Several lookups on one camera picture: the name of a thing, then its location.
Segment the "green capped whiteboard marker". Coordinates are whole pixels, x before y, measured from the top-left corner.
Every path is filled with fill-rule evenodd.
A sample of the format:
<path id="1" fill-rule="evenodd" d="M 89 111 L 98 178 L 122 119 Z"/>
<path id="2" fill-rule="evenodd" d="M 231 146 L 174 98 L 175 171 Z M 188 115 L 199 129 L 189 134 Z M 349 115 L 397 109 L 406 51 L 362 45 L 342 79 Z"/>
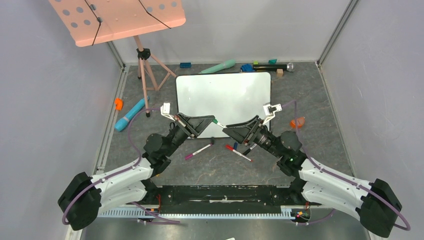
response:
<path id="1" fill-rule="evenodd" d="M 226 128 L 226 126 L 225 126 L 224 124 L 220 123 L 217 119 L 214 119 L 212 122 L 213 122 L 214 124 L 216 124 L 217 126 L 219 126 L 219 127 L 223 128 L 223 129 L 225 129 L 225 128 Z"/>

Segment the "white whiteboard black frame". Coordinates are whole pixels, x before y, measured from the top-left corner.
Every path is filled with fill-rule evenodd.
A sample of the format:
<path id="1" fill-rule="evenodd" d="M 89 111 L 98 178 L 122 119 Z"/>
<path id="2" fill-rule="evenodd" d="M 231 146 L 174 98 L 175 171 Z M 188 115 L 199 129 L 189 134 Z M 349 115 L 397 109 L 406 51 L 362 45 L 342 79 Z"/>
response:
<path id="1" fill-rule="evenodd" d="M 266 117 L 271 102 L 268 72 L 180 75 L 175 79 L 178 112 L 190 117 L 213 115 L 223 125 Z"/>

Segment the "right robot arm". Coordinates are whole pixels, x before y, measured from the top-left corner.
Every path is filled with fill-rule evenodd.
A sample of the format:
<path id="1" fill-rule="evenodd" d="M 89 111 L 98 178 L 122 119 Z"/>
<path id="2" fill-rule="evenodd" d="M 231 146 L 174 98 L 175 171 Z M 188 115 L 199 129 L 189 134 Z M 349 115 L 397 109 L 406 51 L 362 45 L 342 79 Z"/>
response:
<path id="1" fill-rule="evenodd" d="M 294 181 L 289 199 L 295 204 L 316 203 L 358 220 L 369 232 L 388 238 L 400 217 L 402 205 L 390 185 L 377 178 L 370 182 L 346 175 L 302 152 L 295 131 L 275 136 L 262 119 L 225 126 L 222 131 L 239 144 L 258 147 L 278 158 L 277 166 Z"/>

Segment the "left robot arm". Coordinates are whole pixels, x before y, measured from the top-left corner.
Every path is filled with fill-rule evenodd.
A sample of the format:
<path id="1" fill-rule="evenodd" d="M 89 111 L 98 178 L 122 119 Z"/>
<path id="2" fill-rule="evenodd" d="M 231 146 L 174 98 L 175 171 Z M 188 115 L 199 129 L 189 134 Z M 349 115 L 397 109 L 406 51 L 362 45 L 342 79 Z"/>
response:
<path id="1" fill-rule="evenodd" d="M 197 138 L 211 123 L 214 115 L 172 116 L 173 127 L 167 135 L 151 133 L 138 157 L 103 174 L 89 176 L 80 172 L 73 177 L 57 204 L 62 210 L 62 223 L 74 231 L 90 225 L 98 214 L 120 205 L 143 201 L 153 203 L 157 190 L 151 178 L 162 173 L 171 163 L 170 156 L 188 139 Z"/>

